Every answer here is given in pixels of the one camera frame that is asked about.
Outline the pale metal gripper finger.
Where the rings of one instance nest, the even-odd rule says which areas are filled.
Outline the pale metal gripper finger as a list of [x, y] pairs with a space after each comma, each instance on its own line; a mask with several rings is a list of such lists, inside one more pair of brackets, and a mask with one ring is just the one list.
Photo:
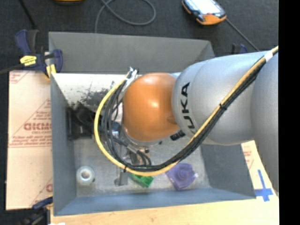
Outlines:
[[117, 172], [117, 177], [114, 180], [116, 186], [124, 186], [128, 184], [128, 172], [125, 170], [120, 170]]

